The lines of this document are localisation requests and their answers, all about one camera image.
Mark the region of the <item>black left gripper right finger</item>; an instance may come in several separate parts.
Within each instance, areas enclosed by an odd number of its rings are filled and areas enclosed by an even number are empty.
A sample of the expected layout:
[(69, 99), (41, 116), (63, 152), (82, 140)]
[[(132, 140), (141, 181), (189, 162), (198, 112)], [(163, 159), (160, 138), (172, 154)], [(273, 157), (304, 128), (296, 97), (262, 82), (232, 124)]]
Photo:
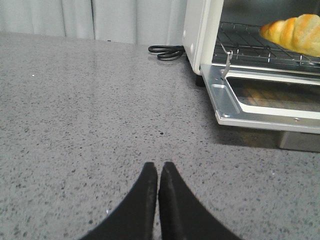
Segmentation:
[(163, 240), (238, 240), (198, 201), (172, 162), (162, 168), (158, 192)]

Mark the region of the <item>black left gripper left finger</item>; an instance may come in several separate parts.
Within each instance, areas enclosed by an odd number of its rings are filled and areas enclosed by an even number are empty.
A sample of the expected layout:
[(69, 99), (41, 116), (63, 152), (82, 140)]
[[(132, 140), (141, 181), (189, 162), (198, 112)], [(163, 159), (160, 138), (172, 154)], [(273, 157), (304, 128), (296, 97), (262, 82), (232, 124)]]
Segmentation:
[(158, 174), (154, 163), (146, 162), (122, 202), (83, 240), (151, 240), (156, 210)]

